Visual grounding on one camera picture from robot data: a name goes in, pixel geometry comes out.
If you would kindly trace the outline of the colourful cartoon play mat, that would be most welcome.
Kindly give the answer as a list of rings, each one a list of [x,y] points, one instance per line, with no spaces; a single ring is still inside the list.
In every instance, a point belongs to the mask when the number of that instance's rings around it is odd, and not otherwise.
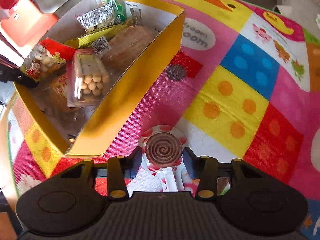
[[[319,41],[239,0],[163,0],[184,9],[181,48],[106,152],[66,158],[36,122],[12,157],[20,239],[319,239]],[[107,161],[170,125],[218,161],[217,195],[164,192],[140,165],[129,198],[108,198]]]

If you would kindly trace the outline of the chocolate swirl lollipop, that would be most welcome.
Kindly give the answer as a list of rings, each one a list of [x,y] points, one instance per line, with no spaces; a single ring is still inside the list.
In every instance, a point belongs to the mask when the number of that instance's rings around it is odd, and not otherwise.
[[[153,126],[140,137],[142,167],[160,181],[164,192],[184,191],[182,170],[186,145],[184,134],[170,125]]]

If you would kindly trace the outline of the green white snack packet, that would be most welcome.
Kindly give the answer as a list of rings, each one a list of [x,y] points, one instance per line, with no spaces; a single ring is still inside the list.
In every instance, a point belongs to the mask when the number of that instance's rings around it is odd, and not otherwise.
[[[126,21],[123,7],[116,0],[106,0],[99,7],[76,17],[85,31],[109,27]]]

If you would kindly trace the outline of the clear biscuit stick pack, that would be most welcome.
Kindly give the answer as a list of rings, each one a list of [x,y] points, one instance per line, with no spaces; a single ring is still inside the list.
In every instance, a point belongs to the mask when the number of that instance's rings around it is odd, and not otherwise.
[[[68,107],[99,105],[108,91],[109,81],[110,75],[94,51],[76,50],[67,64]]]

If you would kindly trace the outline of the yellow cardboard box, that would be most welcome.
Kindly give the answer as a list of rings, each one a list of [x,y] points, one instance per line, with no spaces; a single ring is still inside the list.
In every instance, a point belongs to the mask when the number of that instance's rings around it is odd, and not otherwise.
[[[40,39],[18,95],[66,158],[102,155],[181,48],[185,11],[163,0],[82,0]]]

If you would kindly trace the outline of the bread in clear bag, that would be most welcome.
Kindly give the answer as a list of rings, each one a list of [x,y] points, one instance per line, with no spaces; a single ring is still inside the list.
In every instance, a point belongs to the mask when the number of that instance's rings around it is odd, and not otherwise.
[[[155,29],[146,26],[127,27],[109,41],[111,49],[101,57],[104,66],[125,71],[157,35]]]

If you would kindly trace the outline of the small ball biscuit bag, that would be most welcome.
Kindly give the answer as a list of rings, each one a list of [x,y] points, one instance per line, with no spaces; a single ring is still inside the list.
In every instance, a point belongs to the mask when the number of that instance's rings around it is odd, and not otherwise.
[[[73,58],[76,49],[46,38],[25,59],[21,71],[35,81],[47,78]]]

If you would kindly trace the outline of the yellow wafer bar wrapper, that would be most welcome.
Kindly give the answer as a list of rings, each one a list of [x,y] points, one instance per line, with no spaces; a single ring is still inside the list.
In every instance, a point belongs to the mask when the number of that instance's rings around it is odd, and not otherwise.
[[[101,38],[102,36],[104,36],[107,39],[107,41],[109,41],[110,39],[115,37],[117,33],[119,33],[120,31],[126,28],[127,28],[126,24],[118,24],[118,25],[114,25],[114,26],[110,26],[102,29],[97,29],[90,33],[86,33],[77,38],[73,38],[69,41],[66,41],[64,45],[75,48],[75,49],[85,48],[90,44],[92,44],[94,41]]]

